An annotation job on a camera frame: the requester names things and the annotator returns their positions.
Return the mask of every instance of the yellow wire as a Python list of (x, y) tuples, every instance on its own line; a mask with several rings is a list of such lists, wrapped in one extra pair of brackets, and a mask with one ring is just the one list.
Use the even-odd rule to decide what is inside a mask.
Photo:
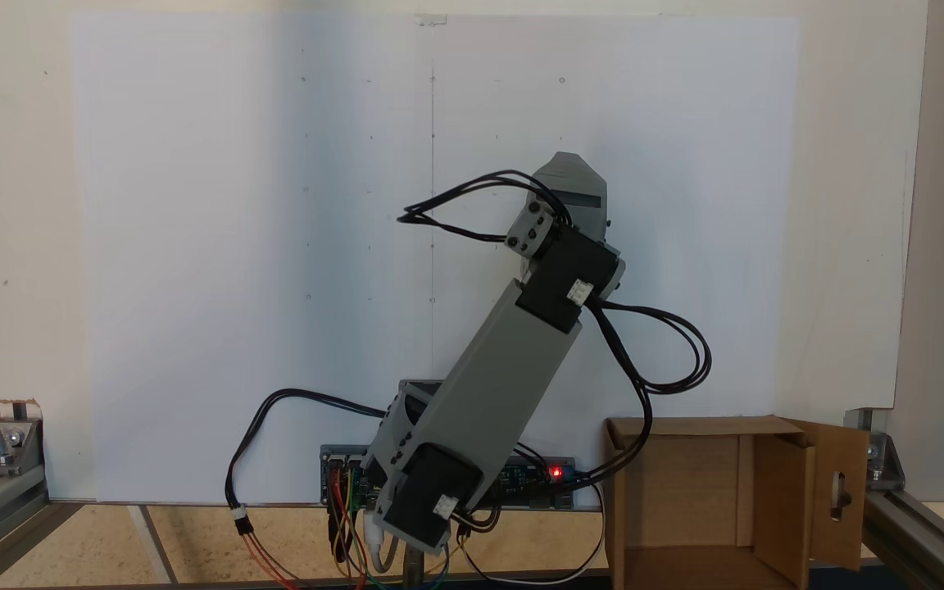
[[(345, 506), (352, 507), (352, 480), (356, 478), (356, 470), (348, 470), (348, 500), (345, 501)], [(356, 519), (352, 519), (352, 536), (356, 538), (356, 559), (359, 560), (360, 567), (363, 568), (363, 571), (370, 571), (370, 568), (366, 566), (366, 560), (363, 560), (363, 551), (360, 549), (362, 545), (362, 540), (360, 540), (359, 534), (356, 533)]]
[[(334, 494), (334, 485), (333, 485), (333, 483), (330, 483), (329, 486), (330, 486), (329, 493), (330, 493), (330, 496), (332, 497), (333, 494)], [(341, 578), (346, 578), (346, 579), (348, 579), (348, 583), (349, 583), (349, 585), (351, 585), (351, 583), (352, 583), (352, 574), (351, 574), (351, 572), (345, 572), (343, 569), (341, 569), (341, 563), (340, 563), (340, 561), (337, 561), (337, 557), (336, 557), (336, 555), (338, 554), (338, 542), (341, 542), (341, 532), (342, 532), (342, 530), (344, 530), (344, 519), (338, 519), (338, 535), (337, 535), (337, 537), (334, 537), (334, 552), (330, 554), (330, 560), (333, 561), (333, 562), (334, 562), (334, 566), (336, 566), (336, 567), (338, 568), (338, 574), (341, 574)]]
[[(462, 538), (460, 541), (457, 542), (457, 551), (461, 551), (462, 548), (464, 548), (464, 546), (465, 546), (465, 539), (466, 539), (466, 538)], [(438, 570), (439, 568), (442, 568), (443, 565), (445, 565), (446, 563), (447, 563), (446, 560), (439, 561), (439, 563), (437, 563), (437, 564), (435, 564), (434, 566), (432, 566), (432, 568), (431, 568), (430, 570), (424, 572), (424, 575), (435, 574), (435, 571)]]

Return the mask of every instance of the white board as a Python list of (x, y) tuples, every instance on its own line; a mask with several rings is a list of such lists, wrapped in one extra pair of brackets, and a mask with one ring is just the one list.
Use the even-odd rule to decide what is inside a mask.
[[(385, 406), (400, 378), (445, 376), (518, 258), (393, 217), (431, 189), (533, 171), (561, 149), (610, 183), (610, 241), (629, 263), (621, 300), (692, 318), (718, 359), (708, 384), (659, 400), (659, 414), (774, 411), (797, 30), (793, 19), (461, 16), (425, 29), (399, 15), (80, 16), (98, 499), (220, 499), (247, 416), (274, 389)], [(498, 42), (470, 52), (487, 37)], [(503, 231), (521, 197), (466, 197), (441, 217)], [(615, 325), (652, 380), (688, 370), (678, 336), (642, 318)], [(588, 465), (601, 449), (585, 425), (638, 411), (592, 331), (528, 435)], [(279, 406), (240, 496), (318, 501), (318, 446), (367, 442), (375, 427)]]
[[(430, 190), (419, 32), (409, 16), (76, 19), (98, 500), (220, 501), (267, 393), (383, 406), (428, 372), (431, 235), (393, 220)], [(319, 445), (377, 422), (278, 404), (239, 496), (317, 502)]]

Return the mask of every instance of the white wall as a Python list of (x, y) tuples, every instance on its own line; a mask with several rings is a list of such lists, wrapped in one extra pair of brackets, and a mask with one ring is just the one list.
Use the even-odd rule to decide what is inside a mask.
[[(798, 16), (778, 407), (839, 422), (851, 407), (891, 405), (926, 0), (330, 3), (338, 5), (436, 14)], [(55, 497), (97, 496), (68, 46), (69, 14), (78, 7), (272, 11), (326, 3), (0, 0), (0, 399), (41, 404)], [(902, 264), (884, 265), (877, 276), (880, 257)]]

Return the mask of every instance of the open cardboard box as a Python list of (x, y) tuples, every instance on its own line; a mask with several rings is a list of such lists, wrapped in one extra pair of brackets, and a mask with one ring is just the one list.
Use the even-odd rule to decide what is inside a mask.
[[(643, 420), (606, 422), (613, 456)], [(869, 433), (776, 415), (659, 418), (606, 483), (614, 590), (806, 588), (857, 570)]]

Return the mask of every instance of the microcontroller board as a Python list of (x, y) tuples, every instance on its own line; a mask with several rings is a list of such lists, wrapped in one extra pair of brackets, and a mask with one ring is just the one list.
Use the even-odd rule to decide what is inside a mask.
[[(319, 487), (320, 502), (325, 505), (329, 493), (329, 474), (334, 468), (344, 468), (352, 473), (352, 507), (374, 508), (377, 505), (377, 486), (367, 481), (359, 466), (366, 453), (365, 445), (322, 445), (319, 448)], [(510, 456), (505, 467), (497, 476), (497, 485), (501, 493), (508, 496), (510, 493), (520, 492), (529, 485), (536, 484), (542, 479), (548, 481), (565, 481), (574, 475), (574, 458), (572, 456), (546, 456), (547, 471), (544, 473), (539, 465), (522, 458)], [(554, 497), (541, 497), (532, 501), (518, 501), (506, 503), (506, 509), (529, 509), (530, 511), (572, 511), (574, 509), (574, 493), (563, 492)]]

